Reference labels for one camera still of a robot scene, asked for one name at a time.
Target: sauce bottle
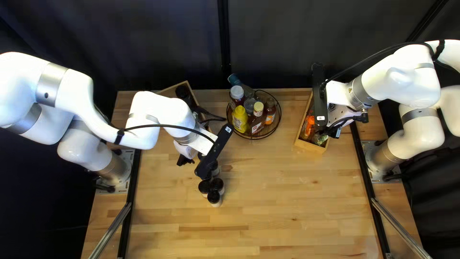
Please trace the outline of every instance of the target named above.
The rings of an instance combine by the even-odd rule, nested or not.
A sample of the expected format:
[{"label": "sauce bottle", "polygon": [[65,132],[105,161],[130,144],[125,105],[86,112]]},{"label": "sauce bottle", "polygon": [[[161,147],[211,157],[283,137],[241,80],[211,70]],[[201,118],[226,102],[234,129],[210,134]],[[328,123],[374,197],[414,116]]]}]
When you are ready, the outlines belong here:
[{"label": "sauce bottle", "polygon": [[252,135],[259,133],[265,125],[265,117],[262,116],[264,113],[264,104],[261,102],[256,102],[254,104],[254,113],[251,116],[251,119],[248,122],[250,127],[250,133]]},{"label": "sauce bottle", "polygon": [[300,131],[300,137],[304,140],[308,140],[308,137],[312,133],[312,126],[315,124],[315,116],[305,117],[304,125]]},{"label": "sauce bottle", "polygon": [[233,117],[233,127],[241,133],[245,133],[247,131],[247,113],[246,109],[239,105],[235,108],[232,112]]},{"label": "sauce bottle", "polygon": [[269,98],[267,100],[267,107],[264,109],[264,113],[266,114],[265,125],[270,125],[275,120],[276,115],[276,105],[275,100],[273,98]]},{"label": "sauce bottle", "polygon": [[239,85],[235,85],[230,89],[230,108],[232,111],[235,110],[237,106],[243,106],[246,98],[244,97],[243,88]]}]

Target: black cable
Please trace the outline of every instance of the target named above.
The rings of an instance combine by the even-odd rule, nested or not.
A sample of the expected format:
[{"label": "black cable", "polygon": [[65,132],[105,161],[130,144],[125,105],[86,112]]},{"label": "black cable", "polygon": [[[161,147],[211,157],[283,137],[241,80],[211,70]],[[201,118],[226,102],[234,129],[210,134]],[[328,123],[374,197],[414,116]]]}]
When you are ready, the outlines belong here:
[{"label": "black cable", "polygon": [[214,114],[212,114],[212,113],[208,113],[208,115],[210,115],[210,116],[212,116],[212,117],[214,117],[214,118],[220,119],[221,121],[226,121],[226,120],[227,120],[227,119],[224,118],[224,117],[220,117],[220,116],[214,115]]},{"label": "black cable", "polygon": [[362,64],[364,64],[364,63],[366,63],[366,62],[368,62],[368,61],[370,61],[370,60],[372,60],[372,59],[374,59],[374,58],[376,58],[376,57],[388,52],[388,51],[391,51],[391,50],[394,50],[394,49],[397,49],[397,48],[401,48],[401,47],[404,47],[404,46],[408,46],[408,45],[414,45],[414,44],[426,46],[428,48],[428,50],[430,51],[430,55],[432,57],[434,57],[434,51],[433,51],[433,49],[431,48],[431,46],[428,43],[425,43],[425,42],[413,42],[412,41],[412,42],[404,42],[404,43],[396,44],[396,45],[393,45],[391,47],[382,49],[379,52],[377,52],[377,53],[375,53],[375,54],[373,54],[373,55],[371,55],[371,56],[359,61],[358,63],[352,65],[351,67],[349,67],[349,68],[347,68],[345,70],[342,70],[341,72],[333,75],[332,77],[330,77],[328,80],[324,81],[321,84],[321,88],[326,87],[327,83],[329,83],[330,81],[332,81],[332,80],[344,75],[345,73],[347,73],[348,71],[352,70],[353,68],[355,68],[357,66],[360,66],[360,65],[362,65]]},{"label": "black cable", "polygon": [[326,130],[324,130],[323,134],[329,135],[332,132],[334,132],[334,130],[337,130],[338,128],[343,127],[345,123],[346,123],[346,120],[344,120],[340,125],[337,125],[334,127],[328,127]]},{"label": "black cable", "polygon": [[347,121],[347,120],[350,120],[350,119],[356,119],[356,117],[359,117],[359,116],[351,116],[351,117],[344,117],[344,118],[341,118],[341,119],[338,119],[336,120],[334,123],[332,123],[328,129],[331,129],[332,127],[334,127],[335,125],[337,125],[339,122],[342,122],[342,121]]},{"label": "black cable", "polygon": [[169,124],[147,124],[147,125],[139,125],[139,126],[134,126],[134,127],[130,127],[130,128],[127,128],[127,129],[124,129],[124,131],[130,131],[130,130],[135,130],[135,129],[141,129],[141,128],[150,128],[150,127],[163,127],[163,128],[175,128],[175,129],[180,129],[180,130],[187,130],[187,131],[190,131],[190,132],[193,132],[193,133],[196,133],[206,139],[208,139],[210,142],[212,142],[213,144],[215,143],[215,141],[210,138],[209,136],[207,136],[206,134],[204,133],[201,133],[195,129],[190,129],[190,128],[187,128],[187,127],[182,127],[182,126],[176,126],[176,125],[169,125]]},{"label": "black cable", "polygon": [[211,119],[202,120],[202,121],[200,121],[200,123],[203,124],[203,123],[206,123],[206,122],[208,122],[208,121],[226,121],[226,120],[227,120],[227,119],[223,119],[223,120],[222,120],[222,119],[220,119],[220,118],[211,118]]}]

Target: wire basket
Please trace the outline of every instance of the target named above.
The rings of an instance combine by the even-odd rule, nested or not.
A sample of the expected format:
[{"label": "wire basket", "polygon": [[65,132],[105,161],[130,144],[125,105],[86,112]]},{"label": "wire basket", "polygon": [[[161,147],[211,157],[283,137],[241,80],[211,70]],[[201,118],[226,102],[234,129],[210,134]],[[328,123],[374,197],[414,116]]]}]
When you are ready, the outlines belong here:
[{"label": "wire basket", "polygon": [[[245,138],[245,139],[250,139],[250,140],[259,140],[259,139],[264,139],[268,136],[270,136],[271,134],[273,134],[273,132],[275,132],[275,130],[278,128],[278,125],[280,124],[280,121],[281,121],[281,115],[282,115],[282,112],[281,112],[281,106],[280,106],[280,103],[278,102],[278,100],[273,96],[271,95],[270,93],[264,91],[264,90],[255,90],[257,96],[260,98],[260,100],[265,103],[265,101],[271,97],[273,98],[273,100],[275,100],[275,103],[276,103],[276,115],[275,115],[275,119],[273,120],[272,124],[270,125],[265,125],[264,128],[259,131],[258,133],[252,135],[248,132],[245,132],[245,133],[241,133],[239,131],[237,131],[236,129],[233,131],[235,134],[237,134],[238,136],[242,137],[242,138]],[[232,118],[232,109],[230,108],[230,104],[227,105],[227,121],[229,124],[233,124],[233,118]]]}]

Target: spice jar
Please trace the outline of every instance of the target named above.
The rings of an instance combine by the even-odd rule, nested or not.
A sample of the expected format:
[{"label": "spice jar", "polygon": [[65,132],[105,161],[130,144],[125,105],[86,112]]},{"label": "spice jar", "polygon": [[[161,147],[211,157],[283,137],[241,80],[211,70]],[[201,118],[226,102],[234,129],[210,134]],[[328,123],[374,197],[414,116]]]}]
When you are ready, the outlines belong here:
[{"label": "spice jar", "polygon": [[211,203],[211,206],[218,208],[222,205],[222,197],[220,196],[219,192],[216,190],[211,190],[207,194],[207,200]]},{"label": "spice jar", "polygon": [[224,181],[220,178],[214,178],[211,181],[211,190],[216,190],[220,195],[223,195],[225,192]]},{"label": "spice jar", "polygon": [[219,166],[218,162],[216,161],[213,166],[211,167],[211,175],[216,177],[220,174],[221,167]]},{"label": "spice jar", "polygon": [[203,180],[198,184],[198,190],[200,191],[201,195],[207,198],[207,194],[211,190],[211,184],[207,180]]}]

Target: white bottle cap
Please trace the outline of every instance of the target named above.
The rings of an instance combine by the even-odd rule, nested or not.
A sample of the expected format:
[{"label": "white bottle cap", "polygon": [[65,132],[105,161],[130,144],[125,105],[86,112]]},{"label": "white bottle cap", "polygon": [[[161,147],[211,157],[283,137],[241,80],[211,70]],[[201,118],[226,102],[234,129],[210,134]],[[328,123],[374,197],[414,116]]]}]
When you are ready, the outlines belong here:
[{"label": "white bottle cap", "polygon": [[234,87],[230,89],[230,96],[236,100],[243,98],[244,96],[243,88],[239,85],[235,85]]}]

